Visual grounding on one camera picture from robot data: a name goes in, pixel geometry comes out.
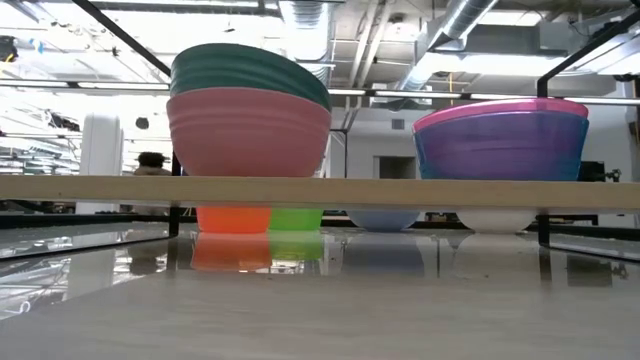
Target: wooden plank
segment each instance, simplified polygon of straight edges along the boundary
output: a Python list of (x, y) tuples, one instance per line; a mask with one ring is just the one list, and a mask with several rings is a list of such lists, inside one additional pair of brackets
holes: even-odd
[(0, 198), (171, 202), (182, 206), (640, 212), (640, 184), (634, 183), (7, 175), (0, 176)]

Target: glossy table surface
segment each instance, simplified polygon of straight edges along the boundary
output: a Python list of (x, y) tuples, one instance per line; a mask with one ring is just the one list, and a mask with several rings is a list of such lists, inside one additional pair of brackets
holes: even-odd
[[(0, 231), (2, 359), (638, 359), (640, 267), (535, 234)], [(633, 242), (553, 235), (640, 258)]]

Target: magenta bowl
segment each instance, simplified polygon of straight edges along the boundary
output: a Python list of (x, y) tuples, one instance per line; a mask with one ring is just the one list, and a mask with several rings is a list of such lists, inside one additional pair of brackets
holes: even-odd
[(433, 124), (468, 116), (514, 111), (556, 111), (575, 114), (583, 118), (589, 116), (589, 110), (586, 106), (572, 101), (547, 98), (509, 99), (454, 106), (436, 111), (416, 121), (413, 124), (413, 131), (418, 132)]

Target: pink bowl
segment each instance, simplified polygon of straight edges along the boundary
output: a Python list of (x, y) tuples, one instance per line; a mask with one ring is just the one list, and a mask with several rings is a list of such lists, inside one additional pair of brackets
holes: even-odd
[(250, 88), (188, 91), (167, 113), (176, 156), (194, 176), (312, 176), (331, 125), (321, 105)]
[(454, 106), (429, 114), (413, 124), (414, 132), (439, 122), (461, 117), (511, 111), (558, 111), (587, 117), (586, 106), (561, 99), (509, 99)]

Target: person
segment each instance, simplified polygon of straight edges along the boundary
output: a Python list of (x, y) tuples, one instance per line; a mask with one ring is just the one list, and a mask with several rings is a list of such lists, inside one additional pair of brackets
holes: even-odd
[[(165, 157), (160, 153), (140, 153), (140, 166), (133, 172), (133, 176), (171, 176), (171, 171), (162, 168), (164, 161)], [(164, 207), (134, 206), (133, 210), (140, 215), (167, 215), (167, 208)]]

